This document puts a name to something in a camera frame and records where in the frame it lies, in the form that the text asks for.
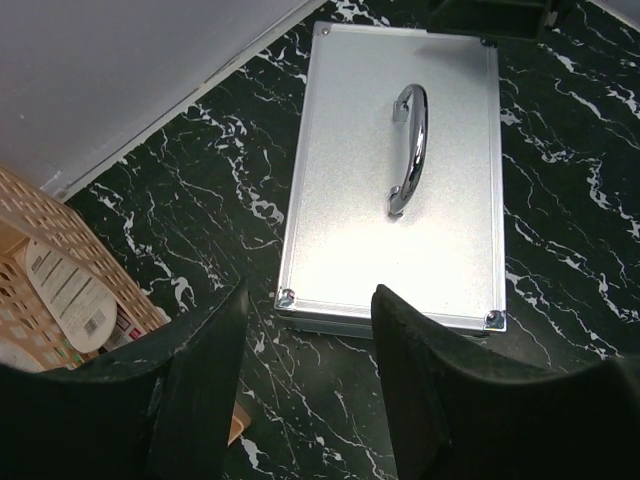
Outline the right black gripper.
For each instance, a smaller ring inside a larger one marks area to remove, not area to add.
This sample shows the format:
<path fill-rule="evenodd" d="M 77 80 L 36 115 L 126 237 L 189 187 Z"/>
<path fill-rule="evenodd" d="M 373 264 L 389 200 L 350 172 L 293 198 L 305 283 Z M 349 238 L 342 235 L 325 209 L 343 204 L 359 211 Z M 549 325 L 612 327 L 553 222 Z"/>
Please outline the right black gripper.
<path fill-rule="evenodd" d="M 559 1 L 445 0 L 427 2 L 427 30 L 484 39 L 536 39 L 560 17 Z"/>

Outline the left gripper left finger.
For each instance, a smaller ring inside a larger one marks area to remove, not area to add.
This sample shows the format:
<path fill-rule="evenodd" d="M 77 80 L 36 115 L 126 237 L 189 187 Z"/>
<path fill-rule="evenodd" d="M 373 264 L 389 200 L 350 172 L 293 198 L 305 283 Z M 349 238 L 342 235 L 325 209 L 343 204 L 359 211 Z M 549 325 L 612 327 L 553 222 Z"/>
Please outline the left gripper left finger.
<path fill-rule="evenodd" d="M 69 370 L 1 369 L 5 479 L 219 479 L 249 292 Z"/>

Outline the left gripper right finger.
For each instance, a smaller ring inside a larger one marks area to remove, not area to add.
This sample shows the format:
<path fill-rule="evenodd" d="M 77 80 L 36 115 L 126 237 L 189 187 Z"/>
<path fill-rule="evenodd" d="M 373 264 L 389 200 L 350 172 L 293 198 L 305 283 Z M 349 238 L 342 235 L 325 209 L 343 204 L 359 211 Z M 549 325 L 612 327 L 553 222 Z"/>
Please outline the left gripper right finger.
<path fill-rule="evenodd" d="M 386 286 L 375 354 L 402 479 L 635 479 L 639 361 L 560 374 L 485 349 Z"/>

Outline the grey metal medicine case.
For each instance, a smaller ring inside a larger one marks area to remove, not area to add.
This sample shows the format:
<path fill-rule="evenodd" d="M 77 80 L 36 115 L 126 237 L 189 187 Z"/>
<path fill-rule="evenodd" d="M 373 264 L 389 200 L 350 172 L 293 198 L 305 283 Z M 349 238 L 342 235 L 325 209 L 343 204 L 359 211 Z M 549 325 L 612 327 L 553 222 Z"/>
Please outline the grey metal medicine case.
<path fill-rule="evenodd" d="M 498 50 L 320 21 L 274 309 L 367 338 L 381 284 L 446 327 L 506 330 Z"/>

